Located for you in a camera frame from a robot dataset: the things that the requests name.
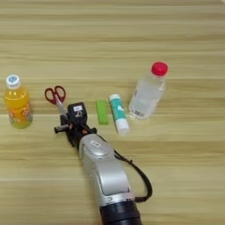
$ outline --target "black cable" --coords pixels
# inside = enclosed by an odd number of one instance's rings
[[[145,173],[138,167],[136,166],[134,163],[133,163],[133,160],[129,160],[127,158],[125,158],[123,155],[121,155],[118,151],[114,150],[115,152],[115,157],[121,161],[124,161],[128,164],[130,164],[137,172],[138,174],[141,176],[144,184],[146,185],[146,188],[147,188],[147,194],[146,196],[143,196],[143,197],[135,197],[135,202],[144,202],[144,201],[147,201],[151,196],[152,196],[152,185],[149,181],[149,178],[145,175]]]

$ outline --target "red scissor handle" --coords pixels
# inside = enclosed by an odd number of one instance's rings
[[[46,100],[54,105],[56,105],[56,98],[54,96],[54,91],[52,88],[47,88],[45,90],[45,97],[46,97]]]
[[[56,97],[57,96],[59,98],[59,100],[61,102],[63,102],[66,98],[66,91],[63,87],[57,85],[54,87],[54,90],[52,88],[47,88],[45,90],[45,97],[46,97],[46,100],[49,101],[50,103],[52,104],[55,104],[57,103],[56,101]]]
[[[59,100],[61,102],[64,102],[65,98],[66,98],[66,91],[63,87],[61,87],[60,85],[57,85],[54,87],[54,94],[57,95],[57,97],[59,98]]]

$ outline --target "black base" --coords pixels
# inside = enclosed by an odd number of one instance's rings
[[[133,200],[122,201],[100,208],[104,225],[142,225]]]

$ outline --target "orange liquid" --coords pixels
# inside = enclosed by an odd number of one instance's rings
[[[7,89],[4,93],[11,124],[16,128],[28,127],[33,120],[29,104],[29,92],[25,87]]]

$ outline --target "scissors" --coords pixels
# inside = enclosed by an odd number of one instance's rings
[[[58,106],[61,115],[67,117],[66,110],[62,104],[66,98],[66,91],[63,87],[57,85],[53,89],[46,88],[45,97],[48,102]]]

